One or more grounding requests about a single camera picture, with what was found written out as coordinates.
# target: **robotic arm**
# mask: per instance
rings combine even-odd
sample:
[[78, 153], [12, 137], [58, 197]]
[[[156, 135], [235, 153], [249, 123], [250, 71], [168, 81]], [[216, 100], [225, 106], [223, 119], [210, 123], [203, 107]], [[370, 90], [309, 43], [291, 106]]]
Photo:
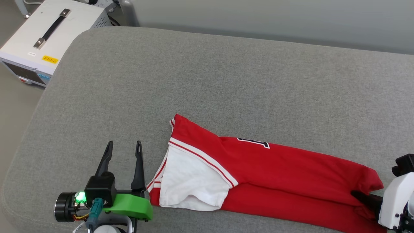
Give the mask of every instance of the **robotic arm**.
[[[117, 190], [115, 176], [108, 171], [112, 158], [113, 142], [106, 146], [105, 153], [83, 192], [61, 193], [55, 204], [55, 219], [58, 222], [84, 221], [89, 233], [136, 233], [137, 221], [152, 219], [152, 206], [144, 198], [145, 180], [142, 162], [142, 145], [137, 141], [134, 180], [131, 190]], [[115, 227], [127, 226], [128, 230]]]
[[395, 160], [392, 168], [397, 177], [385, 189], [384, 197], [365, 195], [359, 191], [351, 194], [374, 211], [378, 223], [397, 233], [414, 233], [414, 154]]

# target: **gray upholstered table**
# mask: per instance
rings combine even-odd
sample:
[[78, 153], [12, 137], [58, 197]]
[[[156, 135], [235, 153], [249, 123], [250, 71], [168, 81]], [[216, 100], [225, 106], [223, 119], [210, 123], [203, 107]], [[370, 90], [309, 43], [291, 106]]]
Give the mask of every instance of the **gray upholstered table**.
[[[63, 57], [2, 190], [22, 233], [70, 232], [57, 223], [61, 192], [84, 188], [109, 140], [110, 171], [127, 189], [136, 140], [152, 179], [175, 113], [240, 136], [349, 159], [392, 180], [414, 152], [414, 56], [148, 28], [93, 29]], [[154, 208], [140, 232], [333, 232], [225, 211]]]

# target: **black display panel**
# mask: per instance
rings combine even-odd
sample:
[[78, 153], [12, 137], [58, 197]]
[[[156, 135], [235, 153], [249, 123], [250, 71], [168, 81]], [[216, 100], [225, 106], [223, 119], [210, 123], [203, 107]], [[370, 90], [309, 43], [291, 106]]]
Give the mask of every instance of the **black display panel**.
[[17, 76], [27, 78], [27, 79], [32, 80], [32, 81], [37, 82], [37, 83], [45, 84], [43, 82], [43, 80], [41, 78], [39, 78], [39, 76], [37, 76], [36, 72], [34, 72], [34, 71], [27, 70], [25, 68], [9, 64], [7, 62], [4, 62], [4, 64], [6, 64], [6, 66], [10, 70], [12, 70]]

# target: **red fabric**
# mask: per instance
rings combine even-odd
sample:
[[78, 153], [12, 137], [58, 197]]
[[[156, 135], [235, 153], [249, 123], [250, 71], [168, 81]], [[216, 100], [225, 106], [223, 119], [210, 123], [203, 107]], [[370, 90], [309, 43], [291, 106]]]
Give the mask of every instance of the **red fabric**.
[[[239, 183], [223, 210], [287, 219], [346, 233], [385, 233], [350, 192], [382, 189], [375, 170], [341, 158], [269, 143], [218, 137], [176, 115], [172, 138], [215, 159]], [[159, 205], [159, 188], [150, 192]]]

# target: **teal connector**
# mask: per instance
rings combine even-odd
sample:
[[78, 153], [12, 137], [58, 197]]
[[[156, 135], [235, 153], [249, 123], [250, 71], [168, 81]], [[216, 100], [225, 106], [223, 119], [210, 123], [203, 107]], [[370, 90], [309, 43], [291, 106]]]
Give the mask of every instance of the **teal connector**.
[[104, 207], [104, 200], [102, 198], [95, 198], [94, 203], [89, 211], [88, 220], [86, 220], [86, 227], [92, 233], [98, 225], [98, 217]]

